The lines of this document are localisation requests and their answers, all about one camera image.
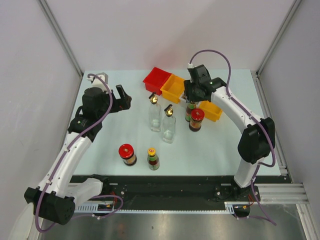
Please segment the glass oil bottle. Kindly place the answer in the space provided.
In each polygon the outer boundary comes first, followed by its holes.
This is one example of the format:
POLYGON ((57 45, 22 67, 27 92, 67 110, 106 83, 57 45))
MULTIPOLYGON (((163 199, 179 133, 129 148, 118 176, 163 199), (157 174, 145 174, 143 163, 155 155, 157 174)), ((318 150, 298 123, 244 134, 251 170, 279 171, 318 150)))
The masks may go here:
POLYGON ((176 133, 176 117, 174 116, 173 105, 169 104, 164 109, 164 118, 162 121, 162 140, 172 144, 176 133))
POLYGON ((153 132, 161 131, 161 106, 158 103, 158 97, 153 92, 149 97, 150 106, 148 109, 149 126, 153 132))

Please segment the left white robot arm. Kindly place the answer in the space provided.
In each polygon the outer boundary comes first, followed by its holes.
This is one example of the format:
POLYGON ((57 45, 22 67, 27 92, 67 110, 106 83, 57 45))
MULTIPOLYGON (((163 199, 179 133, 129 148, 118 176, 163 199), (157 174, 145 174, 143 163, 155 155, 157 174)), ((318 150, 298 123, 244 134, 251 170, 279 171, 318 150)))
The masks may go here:
POLYGON ((82 105, 67 129, 65 142, 54 164, 36 188, 28 187, 24 193, 27 203, 34 206, 37 219, 43 218, 56 224, 65 225, 75 209, 86 201, 97 197, 105 200, 111 188, 101 177, 89 177, 83 183, 69 187, 74 172, 98 132, 102 121, 109 113, 128 110, 132 98, 122 85, 117 85, 119 98, 112 90, 90 87, 84 91, 82 105))

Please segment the green label sauce bottle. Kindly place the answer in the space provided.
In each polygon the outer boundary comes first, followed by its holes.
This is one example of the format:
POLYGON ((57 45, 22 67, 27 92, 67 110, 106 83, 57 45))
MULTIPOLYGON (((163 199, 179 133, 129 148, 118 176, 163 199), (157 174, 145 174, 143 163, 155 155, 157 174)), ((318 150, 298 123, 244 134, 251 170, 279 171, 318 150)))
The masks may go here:
POLYGON ((149 168, 153 171, 158 170, 160 167, 159 157, 157 155, 156 149, 153 147, 150 147, 147 150, 147 162, 149 168))
POLYGON ((185 111, 185 120, 186 120, 187 122, 190 122, 190 121, 191 121, 191 113, 192 113, 192 110, 193 110, 193 109, 196 109, 196 108, 197 108, 197 103, 196 103, 196 102, 190 101, 190 102, 187 104, 186 111, 185 111))

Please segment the red lid jar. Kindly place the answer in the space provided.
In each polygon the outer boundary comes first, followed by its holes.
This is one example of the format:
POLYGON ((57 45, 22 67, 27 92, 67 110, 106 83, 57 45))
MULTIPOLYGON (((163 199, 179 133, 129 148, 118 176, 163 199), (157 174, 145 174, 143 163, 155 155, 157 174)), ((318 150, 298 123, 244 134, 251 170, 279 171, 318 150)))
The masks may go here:
POLYGON ((193 132, 198 132, 202 127, 202 121, 205 118, 205 113, 200 108, 195 108, 190 113, 189 129, 193 132))
POLYGON ((122 144, 119 147, 118 154, 127 166, 133 166, 137 162, 134 148, 128 143, 122 144))

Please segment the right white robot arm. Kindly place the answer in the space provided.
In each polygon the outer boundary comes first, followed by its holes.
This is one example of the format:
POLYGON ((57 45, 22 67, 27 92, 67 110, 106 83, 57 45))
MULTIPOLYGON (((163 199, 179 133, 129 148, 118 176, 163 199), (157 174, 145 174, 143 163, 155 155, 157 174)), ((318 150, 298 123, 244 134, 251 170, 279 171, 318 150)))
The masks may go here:
POLYGON ((241 157, 234 182, 230 188, 231 196, 242 201, 249 194, 248 186, 255 180, 257 166, 274 152, 275 123, 267 117, 248 110, 228 90, 227 84, 219 77, 211 78, 208 69, 202 64, 187 68, 190 79, 184 81, 184 95, 189 102, 209 101, 218 106, 233 121, 241 133, 237 146, 241 157))

